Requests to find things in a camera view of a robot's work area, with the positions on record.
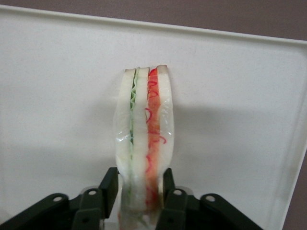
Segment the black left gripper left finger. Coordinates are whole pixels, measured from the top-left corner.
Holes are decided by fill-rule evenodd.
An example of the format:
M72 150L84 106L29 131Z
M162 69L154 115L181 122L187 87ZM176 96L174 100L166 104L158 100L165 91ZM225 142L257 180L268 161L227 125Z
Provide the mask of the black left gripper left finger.
M54 193L0 225L2 230L100 230L118 194L118 170L109 168L98 187L74 199Z

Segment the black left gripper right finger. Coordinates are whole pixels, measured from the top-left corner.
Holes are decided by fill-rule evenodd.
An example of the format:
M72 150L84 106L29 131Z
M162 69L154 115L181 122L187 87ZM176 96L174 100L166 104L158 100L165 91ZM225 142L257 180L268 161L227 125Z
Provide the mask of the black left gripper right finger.
M163 175L164 207L157 230L260 230L261 227L218 194L200 199L175 187L172 169Z

